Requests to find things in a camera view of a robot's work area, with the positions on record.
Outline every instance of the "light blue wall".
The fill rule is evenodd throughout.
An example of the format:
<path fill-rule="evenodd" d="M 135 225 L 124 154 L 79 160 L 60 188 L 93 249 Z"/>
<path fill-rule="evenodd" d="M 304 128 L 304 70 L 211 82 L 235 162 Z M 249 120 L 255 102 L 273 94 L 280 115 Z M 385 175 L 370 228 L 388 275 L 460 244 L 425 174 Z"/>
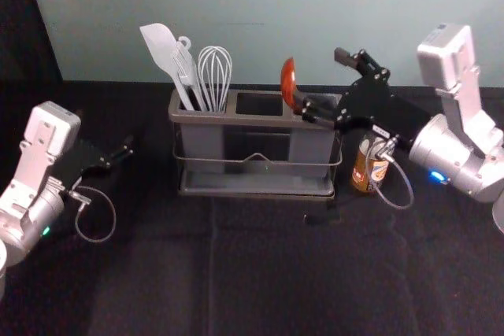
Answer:
<path fill-rule="evenodd" d="M 504 0 L 38 0 L 65 79 L 168 81 L 138 27 L 160 22 L 193 41 L 228 48 L 233 83 L 278 83 L 294 55 L 300 83 L 348 84 L 332 61 L 365 47 L 395 85 L 421 85 L 415 50 L 439 23 L 470 24 L 482 85 L 501 86 Z"/>

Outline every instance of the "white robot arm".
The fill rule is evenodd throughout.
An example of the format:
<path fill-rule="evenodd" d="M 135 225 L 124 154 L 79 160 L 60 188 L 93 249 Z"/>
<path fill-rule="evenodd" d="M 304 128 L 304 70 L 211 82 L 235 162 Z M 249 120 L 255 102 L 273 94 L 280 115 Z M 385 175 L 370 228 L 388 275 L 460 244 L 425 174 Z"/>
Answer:
<path fill-rule="evenodd" d="M 21 156 L 13 179 L 0 197 L 0 300 L 6 268 L 21 262 L 64 209 L 69 196 L 91 200 L 74 191 L 89 168 L 110 169 L 133 153 L 124 145 L 106 156 L 78 141 L 80 118 L 53 102 L 32 111 L 20 143 Z"/>
<path fill-rule="evenodd" d="M 504 232 L 503 133 L 481 109 L 471 28 L 441 24 L 417 55 L 423 81 L 442 98 L 444 114 L 417 136 L 409 158 L 477 201 L 493 202 L 494 221 Z"/>

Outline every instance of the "blue led light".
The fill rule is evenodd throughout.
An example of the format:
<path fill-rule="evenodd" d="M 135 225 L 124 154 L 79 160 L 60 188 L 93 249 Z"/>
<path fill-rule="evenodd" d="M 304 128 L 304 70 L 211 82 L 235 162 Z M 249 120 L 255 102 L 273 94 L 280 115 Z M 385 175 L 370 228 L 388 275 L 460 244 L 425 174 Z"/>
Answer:
<path fill-rule="evenodd" d="M 439 183 L 445 183 L 447 181 L 446 177 L 436 171 L 431 171 L 431 177 Z"/>

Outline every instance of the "bottle label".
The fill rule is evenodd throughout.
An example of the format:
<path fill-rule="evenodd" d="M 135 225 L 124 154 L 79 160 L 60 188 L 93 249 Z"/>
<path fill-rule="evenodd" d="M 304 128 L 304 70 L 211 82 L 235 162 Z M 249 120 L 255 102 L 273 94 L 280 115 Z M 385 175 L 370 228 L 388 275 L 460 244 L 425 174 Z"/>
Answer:
<path fill-rule="evenodd" d="M 381 180 L 385 178 L 385 174 L 387 173 L 388 161 L 375 161 L 372 166 L 371 178 L 379 183 Z"/>
<path fill-rule="evenodd" d="M 364 181 L 365 175 L 361 174 L 355 167 L 354 171 L 352 172 L 352 179 L 356 183 L 362 183 Z"/>

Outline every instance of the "white spatula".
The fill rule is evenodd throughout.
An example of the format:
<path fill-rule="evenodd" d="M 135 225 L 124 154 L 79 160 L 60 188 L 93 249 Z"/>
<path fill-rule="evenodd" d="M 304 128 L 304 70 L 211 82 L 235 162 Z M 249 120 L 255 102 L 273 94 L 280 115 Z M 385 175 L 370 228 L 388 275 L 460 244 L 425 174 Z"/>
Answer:
<path fill-rule="evenodd" d="M 173 33 L 168 27 L 159 23 L 144 25 L 140 27 L 140 32 L 149 48 L 150 55 L 154 59 L 154 63 L 172 77 L 185 109 L 195 110 L 183 84 L 180 82 L 178 67 L 172 58 L 172 53 L 176 47 Z"/>

